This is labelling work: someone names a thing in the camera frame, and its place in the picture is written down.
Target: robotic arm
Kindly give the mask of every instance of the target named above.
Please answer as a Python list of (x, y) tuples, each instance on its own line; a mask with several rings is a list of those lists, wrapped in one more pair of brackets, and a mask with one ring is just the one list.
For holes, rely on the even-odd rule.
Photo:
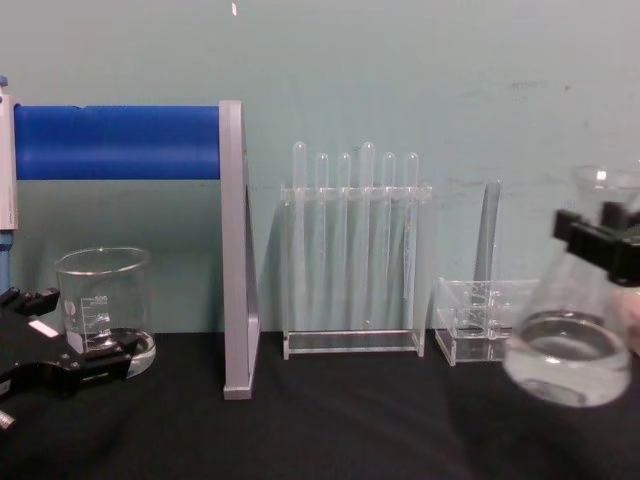
[[(31, 295), (10, 288), (0, 295), (0, 403), (39, 388), (72, 395), (96, 383), (127, 378), (136, 335), (80, 354), (37, 318), (55, 310), (59, 297), (55, 289)], [(0, 428), (11, 423), (0, 415)]]

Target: gray metal stand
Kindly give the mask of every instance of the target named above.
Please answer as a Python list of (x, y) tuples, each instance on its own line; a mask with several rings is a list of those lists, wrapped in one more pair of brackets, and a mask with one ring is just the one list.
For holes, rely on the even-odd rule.
[(224, 275), (226, 400), (251, 398), (260, 337), (249, 171), (242, 103), (222, 101), (220, 183)]

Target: black tablecloth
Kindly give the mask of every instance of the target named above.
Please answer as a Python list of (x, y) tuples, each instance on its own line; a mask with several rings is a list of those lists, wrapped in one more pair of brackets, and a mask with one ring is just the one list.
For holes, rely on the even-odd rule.
[(573, 410), (499, 364), (359, 354), (282, 360), (263, 335), (254, 398), (222, 400), (219, 334), (158, 335), (152, 368), (60, 400), (0, 408), (5, 479), (638, 479), (640, 362), (623, 398)]

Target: glass beaker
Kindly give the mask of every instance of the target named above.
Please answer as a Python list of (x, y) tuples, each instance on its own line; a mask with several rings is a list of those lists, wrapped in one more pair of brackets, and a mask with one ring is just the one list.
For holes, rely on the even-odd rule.
[(138, 336), (128, 376), (155, 359), (146, 270), (150, 255), (131, 247), (93, 248), (55, 262), (67, 341), (83, 353)]

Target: blue foam roller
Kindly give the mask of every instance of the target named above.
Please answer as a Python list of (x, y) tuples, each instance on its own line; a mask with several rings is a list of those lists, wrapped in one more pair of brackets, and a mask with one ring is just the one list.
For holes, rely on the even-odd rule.
[(218, 107), (17, 106), (19, 180), (220, 179)]

